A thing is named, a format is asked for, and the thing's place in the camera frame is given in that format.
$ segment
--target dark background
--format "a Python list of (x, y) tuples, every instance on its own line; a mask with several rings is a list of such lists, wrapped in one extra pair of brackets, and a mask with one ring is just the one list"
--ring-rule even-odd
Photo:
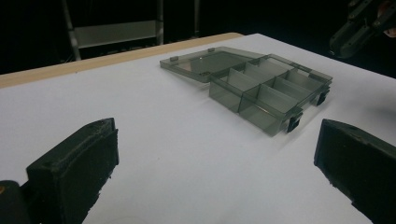
[[(259, 33), (331, 58), (329, 39), (347, 21), (347, 2), (201, 0), (198, 36)], [(74, 26), (156, 18), (156, 0), (68, 0), (68, 4)], [(164, 0), (164, 43), (195, 35), (193, 4), (191, 0)], [(61, 1), (7, 1), (0, 9), (0, 19), (4, 24), (0, 74), (72, 60)], [(117, 51), (125, 45), (132, 49), (153, 44), (123, 43), (89, 53), (99, 56), (111, 48)], [(336, 60), (396, 77), (395, 55), (396, 39), (380, 35), (354, 57)]]

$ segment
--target white table surface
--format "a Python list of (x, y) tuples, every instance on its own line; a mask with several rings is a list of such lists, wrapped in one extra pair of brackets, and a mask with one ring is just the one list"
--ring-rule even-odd
[[(226, 46), (274, 53), (333, 77), (292, 133), (270, 137), (208, 96), (209, 84), (161, 69), (171, 56)], [(0, 89), (0, 179), (71, 133), (115, 118), (120, 165), (84, 223), (371, 223), (313, 164), (335, 119), (396, 145), (396, 80), (263, 35)]]

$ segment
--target clear plastic box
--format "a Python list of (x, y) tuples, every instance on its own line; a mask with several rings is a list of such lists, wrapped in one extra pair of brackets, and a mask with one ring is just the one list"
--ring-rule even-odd
[(275, 135), (291, 132), (309, 105), (320, 105), (332, 77), (274, 54), (215, 48), (161, 61), (161, 67), (201, 82), (209, 96)]

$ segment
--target screw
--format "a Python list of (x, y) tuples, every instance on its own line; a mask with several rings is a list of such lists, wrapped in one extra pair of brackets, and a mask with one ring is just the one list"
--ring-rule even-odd
[(6, 187), (0, 186), (0, 194), (2, 194), (4, 191), (6, 191)]

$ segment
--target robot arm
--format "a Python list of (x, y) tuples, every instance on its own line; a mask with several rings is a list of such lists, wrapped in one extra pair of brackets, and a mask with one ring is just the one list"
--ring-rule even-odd
[(349, 58), (371, 38), (396, 25), (396, 0), (378, 16), (383, 0), (352, 0), (346, 24), (330, 39), (330, 53), (339, 58)]
[(85, 125), (26, 168), (29, 180), (0, 181), (0, 223), (79, 224), (119, 164), (114, 119)]

